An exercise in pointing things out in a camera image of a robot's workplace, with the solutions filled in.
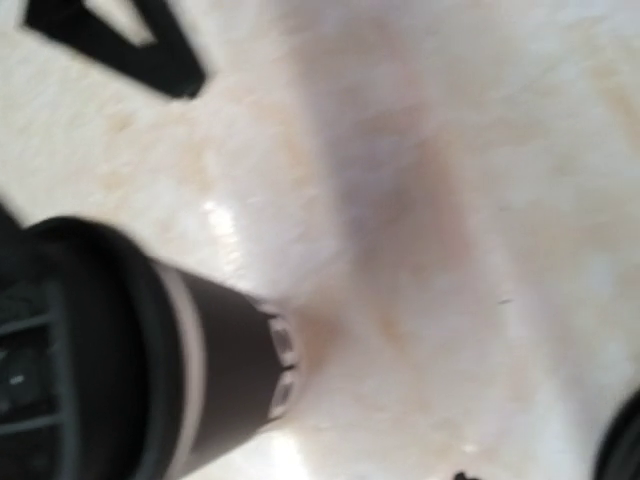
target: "black shape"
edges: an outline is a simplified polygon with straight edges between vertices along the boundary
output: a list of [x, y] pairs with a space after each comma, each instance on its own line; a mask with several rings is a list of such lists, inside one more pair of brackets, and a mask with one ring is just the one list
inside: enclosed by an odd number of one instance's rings
[[194, 98], [206, 74], [165, 0], [132, 0], [156, 38], [137, 47], [82, 0], [29, 0], [25, 25], [174, 98]]
[[42, 259], [33, 240], [23, 235], [13, 215], [0, 203], [0, 292], [21, 281], [37, 282], [42, 275]]
[[477, 478], [469, 478], [465, 475], [464, 472], [458, 472], [453, 480], [478, 480]]
[[45, 310], [42, 290], [34, 284], [21, 282], [0, 290], [0, 328], [7, 323], [41, 315]]
[[0, 335], [0, 430], [53, 413], [49, 338], [42, 328]]
[[2, 480], [51, 480], [56, 474], [58, 434], [54, 428], [0, 436]]
[[640, 478], [640, 392], [622, 407], [600, 448], [596, 480]]

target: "cylindrical container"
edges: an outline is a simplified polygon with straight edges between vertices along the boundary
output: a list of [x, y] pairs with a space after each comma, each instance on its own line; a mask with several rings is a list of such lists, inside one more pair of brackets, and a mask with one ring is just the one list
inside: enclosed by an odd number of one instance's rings
[[299, 356], [273, 308], [106, 225], [8, 224], [0, 478], [173, 480], [285, 414]]

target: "black object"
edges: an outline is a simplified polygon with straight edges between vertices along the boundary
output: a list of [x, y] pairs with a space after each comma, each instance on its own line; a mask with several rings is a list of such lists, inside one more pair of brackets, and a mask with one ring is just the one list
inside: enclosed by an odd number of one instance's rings
[[478, 480], [477, 478], [469, 478], [464, 472], [456, 473], [456, 476], [453, 477], [453, 480]]
[[0, 208], [0, 286], [2, 480], [173, 480], [291, 400], [283, 318], [106, 225]]
[[29, 0], [25, 25], [171, 97], [194, 98], [206, 80], [165, 0], [132, 0], [156, 38], [137, 47], [82, 0]]
[[640, 392], [624, 405], [609, 429], [596, 466], [596, 480], [640, 478]]

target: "white marble tile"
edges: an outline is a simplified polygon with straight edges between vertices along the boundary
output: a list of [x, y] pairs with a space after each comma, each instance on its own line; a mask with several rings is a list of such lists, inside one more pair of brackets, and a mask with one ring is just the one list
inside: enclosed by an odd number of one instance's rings
[[193, 102], [0, 2], [2, 193], [300, 325], [291, 417], [191, 480], [589, 476], [640, 386], [634, 2], [187, 0]]

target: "black lid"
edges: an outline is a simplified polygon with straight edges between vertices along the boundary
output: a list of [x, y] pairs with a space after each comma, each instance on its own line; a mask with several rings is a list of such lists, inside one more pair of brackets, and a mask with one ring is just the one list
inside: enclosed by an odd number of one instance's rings
[[0, 211], [3, 480], [158, 480], [182, 420], [176, 322], [151, 262], [104, 225]]
[[616, 416], [603, 442], [596, 480], [640, 478], [640, 392]]

